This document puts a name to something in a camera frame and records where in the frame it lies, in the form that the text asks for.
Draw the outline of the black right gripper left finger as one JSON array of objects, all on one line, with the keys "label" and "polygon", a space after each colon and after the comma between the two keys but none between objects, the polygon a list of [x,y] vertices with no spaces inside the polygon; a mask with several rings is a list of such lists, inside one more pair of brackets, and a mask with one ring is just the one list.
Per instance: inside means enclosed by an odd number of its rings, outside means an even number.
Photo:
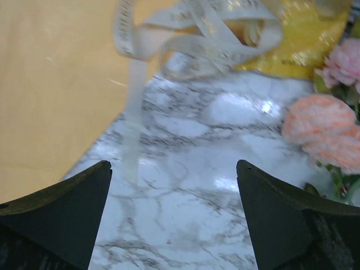
[{"label": "black right gripper left finger", "polygon": [[112,177],[102,160],[1,204],[1,269],[87,269]]}]

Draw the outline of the pink fake flower bunch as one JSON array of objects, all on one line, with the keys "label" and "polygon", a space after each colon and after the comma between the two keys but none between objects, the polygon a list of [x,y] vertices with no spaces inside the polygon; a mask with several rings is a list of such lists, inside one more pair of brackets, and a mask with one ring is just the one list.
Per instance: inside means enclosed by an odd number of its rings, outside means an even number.
[{"label": "pink fake flower bunch", "polygon": [[282,136],[332,178],[334,199],[359,205],[359,38],[344,39],[314,70],[315,93],[298,99]]}]

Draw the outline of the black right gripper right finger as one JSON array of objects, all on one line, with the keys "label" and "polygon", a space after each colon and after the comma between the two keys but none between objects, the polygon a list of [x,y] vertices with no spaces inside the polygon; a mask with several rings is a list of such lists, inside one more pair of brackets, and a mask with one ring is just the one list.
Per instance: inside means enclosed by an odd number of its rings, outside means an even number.
[{"label": "black right gripper right finger", "polygon": [[312,195],[237,163],[257,266],[267,269],[359,269],[359,208]]}]

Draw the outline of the orange wrapping paper sheet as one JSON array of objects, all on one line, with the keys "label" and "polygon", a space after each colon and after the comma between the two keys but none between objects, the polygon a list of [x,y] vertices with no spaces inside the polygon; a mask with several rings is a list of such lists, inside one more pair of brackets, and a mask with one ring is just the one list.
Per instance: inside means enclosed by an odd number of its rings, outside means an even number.
[{"label": "orange wrapping paper sheet", "polygon": [[1,202],[57,183],[158,69],[118,54],[117,1],[1,2]]}]

